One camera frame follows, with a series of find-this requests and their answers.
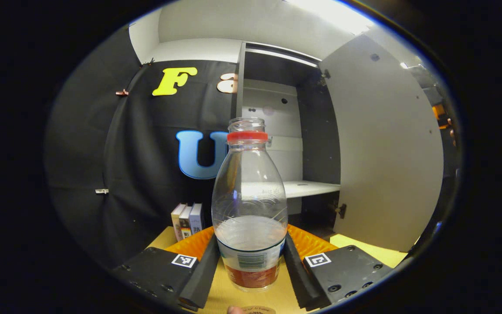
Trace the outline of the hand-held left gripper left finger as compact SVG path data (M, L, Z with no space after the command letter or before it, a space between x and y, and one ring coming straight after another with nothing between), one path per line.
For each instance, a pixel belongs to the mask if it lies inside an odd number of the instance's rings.
M208 227L165 249L149 246L112 273L148 300L198 311L207 303L219 257L217 237Z

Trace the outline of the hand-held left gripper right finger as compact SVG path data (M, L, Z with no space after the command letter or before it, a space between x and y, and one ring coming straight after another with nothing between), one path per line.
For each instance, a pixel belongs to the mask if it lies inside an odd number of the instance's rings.
M299 308L317 310L352 300L392 270L356 245L337 248L292 225L287 231L284 259Z

